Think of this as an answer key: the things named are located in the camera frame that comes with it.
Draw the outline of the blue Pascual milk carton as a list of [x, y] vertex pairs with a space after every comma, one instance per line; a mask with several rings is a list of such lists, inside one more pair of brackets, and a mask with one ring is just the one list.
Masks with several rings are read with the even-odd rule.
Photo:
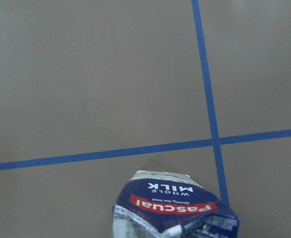
[[114, 238], [235, 238], [240, 220], [189, 175], [137, 171], [113, 209]]

